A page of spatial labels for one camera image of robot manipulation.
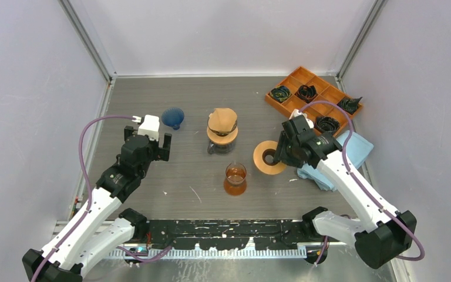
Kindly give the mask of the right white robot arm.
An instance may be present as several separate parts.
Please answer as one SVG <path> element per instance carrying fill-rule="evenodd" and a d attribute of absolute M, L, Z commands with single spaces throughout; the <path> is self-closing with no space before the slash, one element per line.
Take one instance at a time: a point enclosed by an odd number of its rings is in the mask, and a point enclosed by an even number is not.
<path fill-rule="evenodd" d="M 331 181 L 358 216 L 351 220 L 324 207 L 313 209 L 302 217 L 302 232 L 309 241 L 326 236 L 352 245 L 368 267 L 378 269 L 401 259 L 417 240 L 413 213 L 384 200 L 349 161 L 346 146 L 330 133 L 317 135 L 300 111 L 282 123 L 274 160 L 297 168 L 310 165 Z"/>

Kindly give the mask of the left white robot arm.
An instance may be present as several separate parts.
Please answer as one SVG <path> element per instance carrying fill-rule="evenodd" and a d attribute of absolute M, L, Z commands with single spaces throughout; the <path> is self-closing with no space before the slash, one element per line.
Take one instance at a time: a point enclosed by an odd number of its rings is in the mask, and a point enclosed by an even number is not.
<path fill-rule="evenodd" d="M 172 135 L 164 134 L 162 147 L 158 135 L 141 135 L 130 126 L 125 128 L 121 152 L 100 176 L 91 198 L 54 239 L 41 250 L 30 249 L 23 256 L 29 281 L 83 281 L 116 247 L 147 237 L 147 219 L 133 209 L 121 212 L 99 234 L 96 231 L 140 186 L 151 162 L 169 160 Z"/>

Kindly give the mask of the brown paper coffee filter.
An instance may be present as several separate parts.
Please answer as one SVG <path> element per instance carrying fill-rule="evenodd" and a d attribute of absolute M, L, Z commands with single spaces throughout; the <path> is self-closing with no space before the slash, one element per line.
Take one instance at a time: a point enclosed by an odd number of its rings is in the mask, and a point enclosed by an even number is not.
<path fill-rule="evenodd" d="M 237 125 L 237 114 L 230 108 L 215 108 L 209 114 L 208 127 L 214 130 L 226 131 Z"/>

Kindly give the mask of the amber glass carafe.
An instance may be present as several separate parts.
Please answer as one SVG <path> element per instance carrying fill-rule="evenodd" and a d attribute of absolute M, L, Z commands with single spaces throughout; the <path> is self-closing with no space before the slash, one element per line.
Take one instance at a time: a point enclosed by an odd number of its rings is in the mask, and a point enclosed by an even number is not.
<path fill-rule="evenodd" d="M 239 162 L 231 162 L 225 170 L 225 179 L 223 182 L 224 190 L 232 196 L 239 196 L 247 188 L 247 170 Z"/>

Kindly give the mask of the grey glass coffee server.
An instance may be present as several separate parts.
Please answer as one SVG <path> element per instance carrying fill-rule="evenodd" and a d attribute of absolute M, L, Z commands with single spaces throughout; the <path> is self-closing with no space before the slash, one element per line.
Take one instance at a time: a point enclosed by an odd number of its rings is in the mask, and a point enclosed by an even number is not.
<path fill-rule="evenodd" d="M 207 153 L 210 155 L 227 155 L 235 149 L 236 141 L 233 140 L 230 143 L 221 145 L 213 142 L 211 139 L 208 140 Z"/>

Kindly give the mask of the blue glass dripper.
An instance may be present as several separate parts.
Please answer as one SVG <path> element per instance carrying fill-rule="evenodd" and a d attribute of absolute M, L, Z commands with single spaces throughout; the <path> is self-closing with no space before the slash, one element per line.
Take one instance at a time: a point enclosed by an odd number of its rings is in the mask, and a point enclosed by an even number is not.
<path fill-rule="evenodd" d="M 180 108 L 168 108 L 161 116 L 161 121 L 164 125 L 172 128 L 173 130 L 179 130 L 180 125 L 184 120 L 184 112 Z"/>

